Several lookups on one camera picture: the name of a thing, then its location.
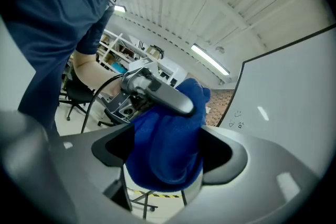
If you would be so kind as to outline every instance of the yellow-black caution tape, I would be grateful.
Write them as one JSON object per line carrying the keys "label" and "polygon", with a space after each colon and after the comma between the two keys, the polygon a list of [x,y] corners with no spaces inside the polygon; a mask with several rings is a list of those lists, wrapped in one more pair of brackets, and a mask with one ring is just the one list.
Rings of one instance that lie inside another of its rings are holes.
{"label": "yellow-black caution tape", "polygon": [[[127,188],[127,189],[133,191],[134,193],[145,194],[143,191],[140,191],[140,190],[135,190],[131,188]],[[162,198],[182,198],[182,195],[167,195],[167,194],[156,194],[156,193],[149,194],[149,196],[162,197]]]}

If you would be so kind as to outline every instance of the person's arm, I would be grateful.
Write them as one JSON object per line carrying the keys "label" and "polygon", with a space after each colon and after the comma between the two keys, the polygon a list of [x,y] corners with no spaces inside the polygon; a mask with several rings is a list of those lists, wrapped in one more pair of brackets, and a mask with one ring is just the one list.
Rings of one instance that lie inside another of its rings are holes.
{"label": "person's arm", "polygon": [[[97,90],[104,82],[117,74],[106,70],[96,62],[96,55],[81,54],[78,51],[73,53],[73,67],[78,78],[88,87]],[[103,92],[116,96],[120,92],[121,78],[112,81]]]}

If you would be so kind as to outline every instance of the blue towel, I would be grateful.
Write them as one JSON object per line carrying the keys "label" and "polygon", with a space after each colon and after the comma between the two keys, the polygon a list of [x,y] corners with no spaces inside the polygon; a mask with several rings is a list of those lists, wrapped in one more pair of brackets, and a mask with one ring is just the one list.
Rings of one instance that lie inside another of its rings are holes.
{"label": "blue towel", "polygon": [[185,118],[156,105],[133,122],[134,149],[126,167],[133,181],[149,190],[185,189],[202,170],[198,134],[205,124],[210,90],[195,79],[187,79],[176,88],[192,100],[194,115]]}

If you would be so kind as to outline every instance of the black sleeve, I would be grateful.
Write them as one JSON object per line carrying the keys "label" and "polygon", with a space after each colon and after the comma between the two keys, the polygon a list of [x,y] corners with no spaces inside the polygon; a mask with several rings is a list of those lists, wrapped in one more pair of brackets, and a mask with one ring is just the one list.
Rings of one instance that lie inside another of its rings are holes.
{"label": "black sleeve", "polygon": [[87,55],[96,54],[100,38],[113,11],[114,7],[109,7],[100,20],[90,27],[85,36],[77,44],[76,50],[78,52]]}

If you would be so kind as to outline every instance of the blue cloth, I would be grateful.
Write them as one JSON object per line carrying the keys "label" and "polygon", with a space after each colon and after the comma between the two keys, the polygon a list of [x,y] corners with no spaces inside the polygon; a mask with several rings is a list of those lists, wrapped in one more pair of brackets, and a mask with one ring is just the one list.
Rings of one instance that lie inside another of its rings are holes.
{"label": "blue cloth", "polygon": [[2,13],[15,43],[36,70],[19,110],[46,129],[55,126],[67,60],[75,49],[87,55],[96,53],[109,19],[102,19],[107,5],[108,0],[11,0]]}
{"label": "blue cloth", "polygon": [[176,87],[195,108],[189,118],[156,105],[134,120],[134,149],[126,162],[133,181],[155,191],[179,191],[191,185],[202,169],[198,134],[205,124],[210,90],[187,79]]}

